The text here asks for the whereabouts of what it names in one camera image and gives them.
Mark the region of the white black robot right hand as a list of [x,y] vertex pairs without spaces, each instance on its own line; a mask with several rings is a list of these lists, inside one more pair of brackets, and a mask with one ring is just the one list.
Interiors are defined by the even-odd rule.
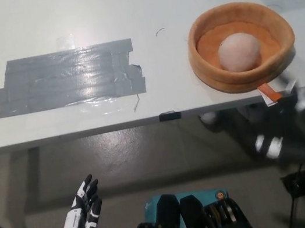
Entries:
[[[300,86],[297,78],[287,72],[278,76],[285,85],[285,92],[297,98],[295,110],[305,118],[305,87]],[[305,163],[305,144],[299,140],[285,137],[266,137],[258,135],[254,145],[256,151],[271,160],[303,164]]]

